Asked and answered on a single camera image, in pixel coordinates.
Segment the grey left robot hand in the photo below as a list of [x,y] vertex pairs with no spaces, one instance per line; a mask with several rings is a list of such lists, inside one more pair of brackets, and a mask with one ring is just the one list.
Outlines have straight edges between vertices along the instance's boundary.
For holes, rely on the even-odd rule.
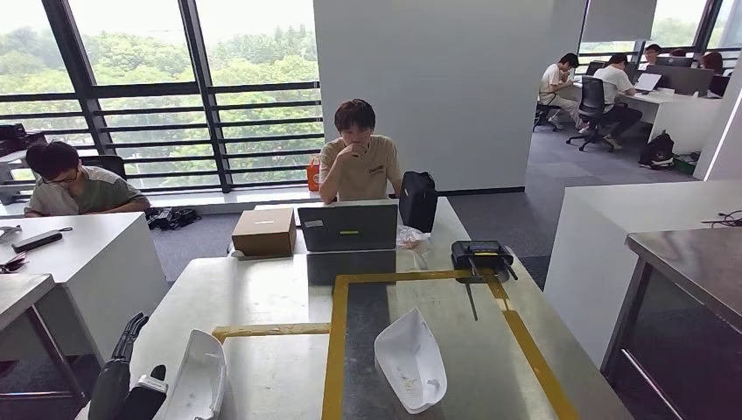
[[134,344],[149,316],[139,312],[123,328],[110,359],[99,373],[88,405],[89,419],[152,419],[163,406],[166,366],[156,365],[130,384]]

